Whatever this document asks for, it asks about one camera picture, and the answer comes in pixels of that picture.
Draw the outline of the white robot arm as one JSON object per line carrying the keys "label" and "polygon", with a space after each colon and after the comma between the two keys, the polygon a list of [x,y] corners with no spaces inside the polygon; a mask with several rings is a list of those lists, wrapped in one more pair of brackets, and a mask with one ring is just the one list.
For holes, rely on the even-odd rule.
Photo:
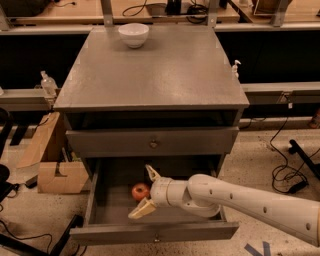
{"label": "white robot arm", "polygon": [[234,185],[218,178],[195,174],[187,180],[162,177],[150,165],[150,196],[128,217],[142,218],[158,208],[178,207],[201,217],[213,217],[222,206],[264,222],[314,246],[320,245],[320,203]]}

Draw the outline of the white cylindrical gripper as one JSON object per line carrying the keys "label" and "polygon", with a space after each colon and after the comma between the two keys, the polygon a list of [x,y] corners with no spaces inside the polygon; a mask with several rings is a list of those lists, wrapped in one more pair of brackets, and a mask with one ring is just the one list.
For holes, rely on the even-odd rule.
{"label": "white cylindrical gripper", "polygon": [[153,182],[150,191],[151,199],[143,198],[128,214],[130,219],[142,218],[154,212],[156,207],[183,208],[191,201],[186,181],[160,177],[160,174],[148,164],[145,165],[145,168]]}

